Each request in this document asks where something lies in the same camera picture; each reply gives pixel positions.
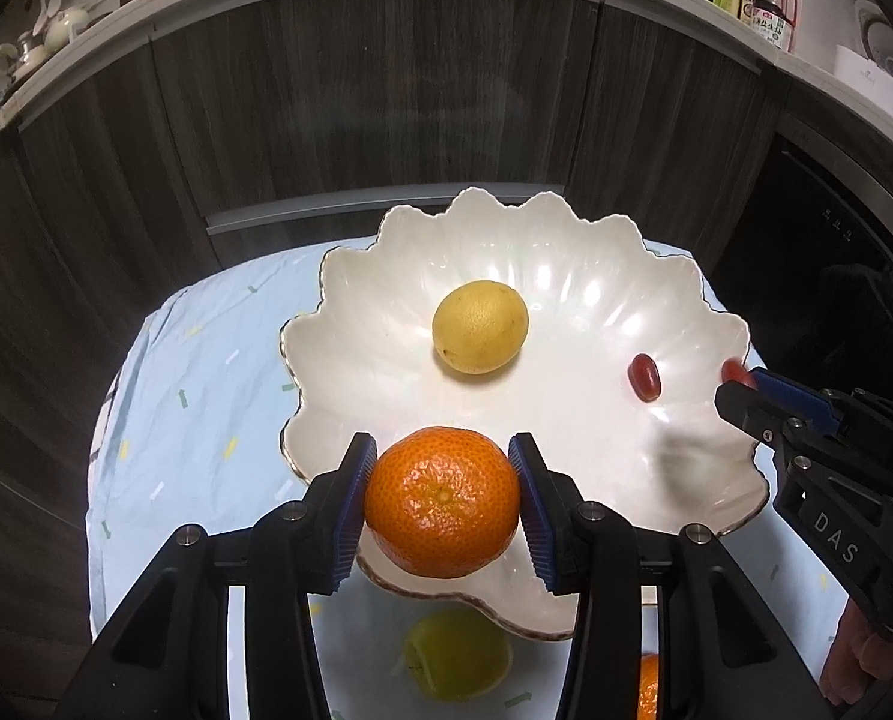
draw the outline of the light blue tablecloth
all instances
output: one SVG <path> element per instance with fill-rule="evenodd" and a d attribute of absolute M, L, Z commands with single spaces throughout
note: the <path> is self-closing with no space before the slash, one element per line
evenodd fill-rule
<path fill-rule="evenodd" d="M 372 240 L 342 244 L 366 247 Z M 278 444 L 296 410 L 278 332 L 290 317 L 316 308 L 320 260 L 333 245 L 229 269 L 182 290 L 147 317 L 94 439 L 86 515 L 94 635 L 179 525 L 196 522 L 208 533 L 244 528 L 304 495 Z M 704 291 L 722 310 L 706 281 Z M 751 352 L 749 362 L 760 365 L 760 357 Z M 775 488 L 765 447 L 757 450 L 756 463 Z M 842 588 L 770 507 L 724 541 L 816 676 L 846 598 Z M 503 685 L 462 707 L 424 698 L 403 669 L 400 648 L 411 624 L 434 608 L 378 589 L 355 567 L 338 593 L 312 599 L 334 720 L 554 717 L 568 642 L 516 640 L 514 667 Z M 645 647 L 655 641 L 655 615 L 647 610 Z M 238 589 L 230 597 L 227 665 L 230 716 L 242 720 L 248 709 Z"/>

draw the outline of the green fruit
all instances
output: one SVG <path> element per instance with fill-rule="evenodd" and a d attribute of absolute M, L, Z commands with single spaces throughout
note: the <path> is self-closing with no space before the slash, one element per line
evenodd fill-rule
<path fill-rule="evenodd" d="M 473 608 L 421 619 L 403 642 L 403 656 L 416 684 L 440 701 L 467 701 L 493 690 L 513 662 L 506 632 Z"/>
<path fill-rule="evenodd" d="M 433 345 L 461 373 L 489 373 L 506 365 L 526 340 L 530 318 L 516 290 L 496 281 L 457 287 L 433 315 Z"/>

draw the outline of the white bowl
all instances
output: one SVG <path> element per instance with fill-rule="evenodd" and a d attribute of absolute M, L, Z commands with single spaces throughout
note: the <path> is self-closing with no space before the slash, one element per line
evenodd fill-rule
<path fill-rule="evenodd" d="M 530 331 L 507 367 L 461 376 L 438 361 L 430 324 L 445 295 L 483 278 L 522 295 Z M 480 189 L 435 217 L 400 206 L 368 250 L 323 257 L 320 297 L 315 314 L 280 332 L 299 386 L 281 448 L 306 481 L 335 469 L 356 431 L 373 434 L 382 452 L 421 427 L 450 425 L 504 448 L 529 431 L 551 469 L 640 527 L 676 533 L 703 522 L 726 533 L 767 500 L 755 442 L 714 409 L 720 365 L 746 356 L 746 323 L 709 307 L 693 259 L 654 255 L 627 217 L 588 223 L 555 194 L 508 207 Z M 650 404 L 627 380 L 640 352 L 663 385 Z M 369 528 L 359 562 L 387 589 L 467 601 L 520 635 L 573 632 L 576 597 L 546 592 L 522 530 L 499 559 L 461 579 L 402 571 Z"/>

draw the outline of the metal bolt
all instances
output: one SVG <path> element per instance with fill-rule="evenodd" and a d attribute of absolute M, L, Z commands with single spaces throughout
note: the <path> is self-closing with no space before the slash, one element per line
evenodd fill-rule
<path fill-rule="evenodd" d="M 685 533 L 694 544 L 707 544 L 714 537 L 714 532 L 700 522 L 691 522 Z"/>
<path fill-rule="evenodd" d="M 200 536 L 203 536 L 203 531 L 196 525 L 184 525 L 176 531 L 176 543 L 188 547 L 200 541 Z"/>
<path fill-rule="evenodd" d="M 590 522 L 597 522 L 597 520 L 606 517 L 607 507 L 602 503 L 597 503 L 597 501 L 584 501 L 577 505 L 576 512 L 580 517 L 588 519 Z"/>
<path fill-rule="evenodd" d="M 280 507 L 280 516 L 289 521 L 296 522 L 298 519 L 306 517 L 306 504 L 302 501 L 287 501 Z"/>

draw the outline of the mandarin orange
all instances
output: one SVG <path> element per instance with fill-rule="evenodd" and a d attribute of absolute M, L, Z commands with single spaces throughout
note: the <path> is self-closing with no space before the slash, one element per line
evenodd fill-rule
<path fill-rule="evenodd" d="M 644 655 L 640 659 L 640 702 L 637 720 L 656 720 L 657 691 L 660 689 L 660 658 Z"/>
<path fill-rule="evenodd" d="M 488 437 L 428 427 L 376 461 L 364 512 L 380 549 L 404 571 L 455 579 L 509 546 L 520 518 L 520 483 Z"/>

